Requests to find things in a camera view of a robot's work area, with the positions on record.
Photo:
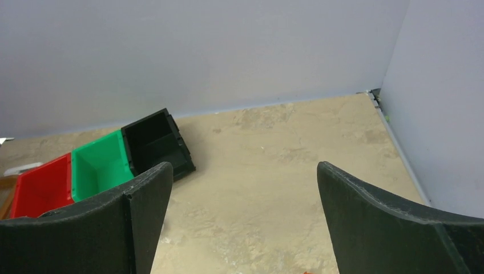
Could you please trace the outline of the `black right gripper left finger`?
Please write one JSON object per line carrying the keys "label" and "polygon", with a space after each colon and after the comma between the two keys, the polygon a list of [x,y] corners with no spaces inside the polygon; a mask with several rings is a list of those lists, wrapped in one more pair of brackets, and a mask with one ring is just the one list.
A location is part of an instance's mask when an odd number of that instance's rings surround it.
{"label": "black right gripper left finger", "polygon": [[163,162],[40,217],[1,221],[1,272],[150,273],[173,181]]}

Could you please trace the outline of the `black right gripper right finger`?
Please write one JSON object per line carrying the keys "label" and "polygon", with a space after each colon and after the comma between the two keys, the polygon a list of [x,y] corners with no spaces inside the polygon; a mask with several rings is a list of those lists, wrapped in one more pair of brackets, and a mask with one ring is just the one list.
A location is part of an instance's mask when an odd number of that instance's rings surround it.
{"label": "black right gripper right finger", "polygon": [[483,219],[428,207],[329,162],[317,182],[340,273],[482,273]]}

